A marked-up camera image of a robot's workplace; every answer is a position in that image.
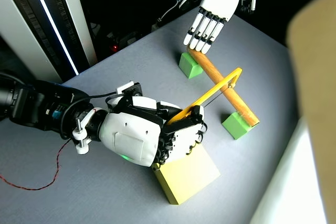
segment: white cable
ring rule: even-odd
[[[72,66],[72,69],[74,70],[75,74],[78,75],[79,73],[78,73],[78,71],[77,71],[77,68],[76,68],[75,64],[73,63],[72,58],[70,57],[70,54],[69,54],[69,52],[68,52],[68,49],[66,48],[66,46],[65,46],[65,44],[64,44],[64,42],[63,42],[63,39],[62,39],[61,35],[59,34],[59,31],[58,31],[58,29],[57,29],[57,27],[56,27],[56,24],[55,24],[54,20],[52,19],[52,16],[51,16],[51,14],[50,14],[50,12],[49,12],[49,9],[48,9],[48,7],[47,7],[47,5],[46,5],[46,2],[45,2],[44,0],[40,0],[40,2],[41,2],[41,4],[42,4],[42,7],[43,7],[44,11],[45,11],[46,14],[47,14],[47,17],[48,17],[48,19],[49,19],[49,21],[50,21],[50,23],[51,23],[51,26],[52,26],[52,28],[54,29],[55,34],[56,34],[56,36],[57,36],[57,38],[58,38],[58,40],[59,40],[59,42],[60,42],[60,44],[61,44],[61,46],[62,46],[62,48],[63,48],[63,50],[64,50],[66,56],[68,57],[68,60],[69,60],[69,62],[70,62],[70,64],[71,64],[71,66]]]
[[[161,21],[162,19],[163,19],[163,17],[168,13],[168,12],[170,12],[172,9],[174,9],[177,5],[178,5],[178,1],[176,1],[176,4],[172,7],[172,8],[170,8],[169,10],[167,10],[167,12],[165,12],[162,16],[161,16],[161,18],[159,18],[159,21]]]

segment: red wire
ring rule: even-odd
[[[23,186],[17,186],[17,185],[14,185],[13,183],[11,182],[8,182],[1,174],[0,174],[0,178],[6,182],[7,184],[9,184],[10,186],[14,186],[16,188],[20,188],[20,189],[23,189],[23,190],[29,190],[29,191],[39,191],[39,190],[42,190],[44,188],[47,188],[48,186],[51,186],[55,180],[56,180],[56,177],[57,177],[57,174],[59,172],[59,163],[58,163],[58,158],[59,158],[59,154],[61,153],[61,151],[63,150],[63,148],[67,145],[67,143],[70,142],[71,139],[69,139],[64,145],[62,145],[61,149],[59,149],[58,153],[57,153],[57,157],[56,157],[56,164],[57,164],[57,168],[56,168],[56,172],[55,172],[55,175],[54,175],[54,178],[53,180],[46,186],[44,187],[40,187],[40,188],[27,188],[27,187],[23,187]]]

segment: green block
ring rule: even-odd
[[[187,52],[181,54],[180,63],[178,66],[188,77],[188,79],[198,76],[203,72],[203,68]]]
[[[248,125],[238,112],[232,113],[223,123],[224,128],[235,140],[249,132],[253,127]]]

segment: robotic arm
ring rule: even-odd
[[[109,111],[94,108],[91,98],[108,96]],[[58,84],[33,85],[0,79],[0,117],[17,124],[52,130],[72,138],[78,154],[89,151],[91,141],[142,166],[161,165],[188,155],[203,139],[204,109],[167,125],[181,108],[142,96],[139,83],[129,82],[106,95],[88,96]]]
[[[187,0],[182,0],[180,7]],[[229,22],[235,12],[239,0],[202,0],[198,14],[192,23],[183,43],[191,49],[207,53],[212,43]],[[252,13],[256,0],[240,0],[241,10]]]

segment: green light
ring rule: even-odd
[[[121,155],[122,158],[126,159],[127,161],[131,160],[129,157],[125,156],[125,155]]]

